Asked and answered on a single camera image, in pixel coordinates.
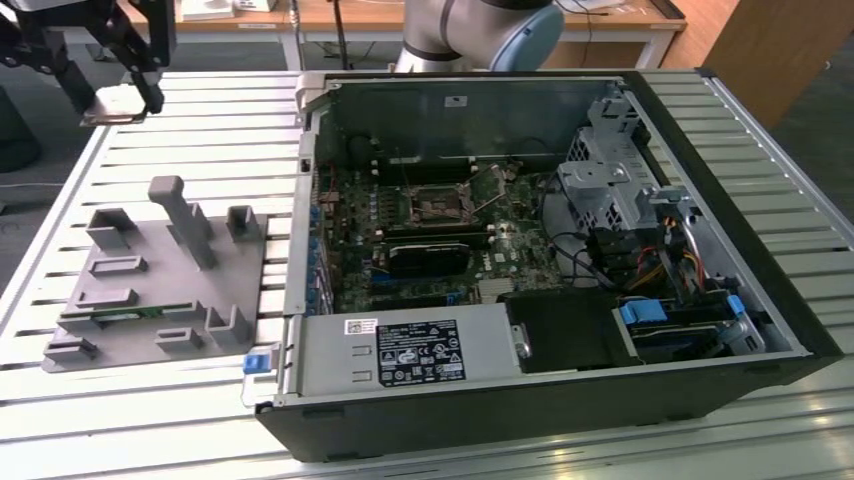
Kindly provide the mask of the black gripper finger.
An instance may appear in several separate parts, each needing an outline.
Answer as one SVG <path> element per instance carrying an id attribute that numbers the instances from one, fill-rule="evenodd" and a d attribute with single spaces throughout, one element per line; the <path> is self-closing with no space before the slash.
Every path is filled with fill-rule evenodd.
<path id="1" fill-rule="evenodd" d="M 147 20 L 148 39 L 143 39 L 126 11 L 114 3 L 107 21 L 107 31 L 112 35 L 108 48 L 131 72 L 132 83 L 144 101 L 144 112 L 158 114 L 164 104 L 160 76 L 171 65 L 178 45 L 175 2 L 132 1 L 131 6 Z"/>
<path id="2" fill-rule="evenodd" d="M 27 66 L 52 76 L 64 91 L 75 111 L 83 114 L 95 102 L 95 89 L 68 57 L 60 32 L 39 29 L 27 37 L 19 28 L 2 29 L 2 64 L 10 68 Z"/>

